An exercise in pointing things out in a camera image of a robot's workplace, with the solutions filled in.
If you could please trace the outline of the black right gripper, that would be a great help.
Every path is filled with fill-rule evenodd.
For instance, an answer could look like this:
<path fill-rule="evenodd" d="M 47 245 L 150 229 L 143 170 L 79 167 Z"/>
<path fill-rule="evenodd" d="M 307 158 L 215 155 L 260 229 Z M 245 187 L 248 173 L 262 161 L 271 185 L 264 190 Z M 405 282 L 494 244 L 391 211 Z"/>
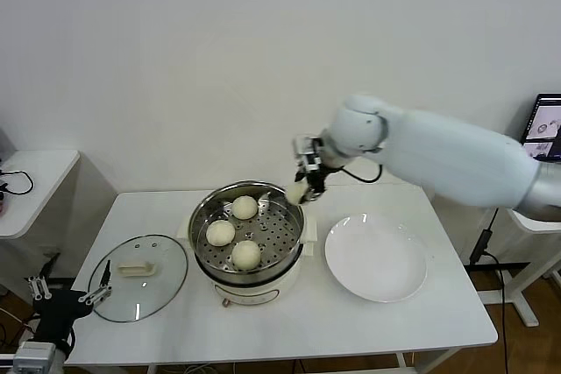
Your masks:
<path fill-rule="evenodd" d="M 336 156 L 328 148 L 322 139 L 309 140 L 309 173 L 306 175 L 307 190 L 305 201 L 316 201 L 326 191 L 326 173 L 330 169 L 337 168 Z M 305 172 L 299 169 L 295 174 L 295 183 L 305 178 Z"/>

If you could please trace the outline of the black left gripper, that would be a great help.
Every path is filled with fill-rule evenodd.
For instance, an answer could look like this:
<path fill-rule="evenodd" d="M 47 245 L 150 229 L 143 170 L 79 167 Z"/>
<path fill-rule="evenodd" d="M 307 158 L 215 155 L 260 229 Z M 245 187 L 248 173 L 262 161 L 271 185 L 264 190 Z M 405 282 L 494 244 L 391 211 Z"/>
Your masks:
<path fill-rule="evenodd" d="M 68 339 L 74 322 L 91 314 L 93 306 L 107 299 L 112 293 L 110 261 L 106 262 L 99 287 L 89 293 L 73 290 L 54 290 L 48 287 L 48 279 L 57 262 L 57 256 L 41 267 L 39 274 L 27 278 L 34 299 L 33 309 L 39 316 L 34 339 Z"/>

